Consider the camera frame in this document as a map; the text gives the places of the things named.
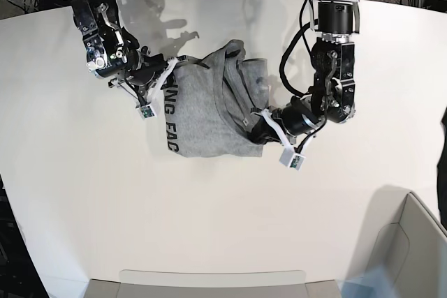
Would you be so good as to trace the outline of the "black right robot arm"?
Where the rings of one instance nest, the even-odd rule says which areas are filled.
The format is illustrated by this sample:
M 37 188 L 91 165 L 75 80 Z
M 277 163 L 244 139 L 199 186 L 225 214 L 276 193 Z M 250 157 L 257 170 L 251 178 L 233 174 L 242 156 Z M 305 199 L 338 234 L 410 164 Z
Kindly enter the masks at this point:
M 178 135 L 237 146 L 278 140 L 261 77 L 264 61 L 245 59 L 241 40 L 230 40 L 204 59 L 174 51 L 152 54 L 120 24 L 115 0 L 69 1 L 91 72 L 111 85 L 128 86 L 145 119 L 156 115 L 156 95 L 163 93 L 169 143 Z

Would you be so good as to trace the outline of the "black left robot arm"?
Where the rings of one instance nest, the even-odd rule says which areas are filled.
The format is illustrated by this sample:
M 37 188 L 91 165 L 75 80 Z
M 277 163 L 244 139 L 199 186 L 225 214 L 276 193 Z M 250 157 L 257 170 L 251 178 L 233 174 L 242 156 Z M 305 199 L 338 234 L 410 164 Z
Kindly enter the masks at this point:
M 290 103 L 275 108 L 270 116 L 287 139 L 303 135 L 306 141 L 315 136 L 328 122 L 340 124 L 355 112 L 356 84 L 353 78 L 355 44 L 353 34 L 360 30 L 359 0 L 305 0 L 310 21 L 303 24 L 284 52 L 279 76 L 283 86 L 292 93 Z M 314 82 L 303 93 L 292 87 L 285 66 L 295 46 L 305 39 L 307 30 L 320 35 L 309 48 Z

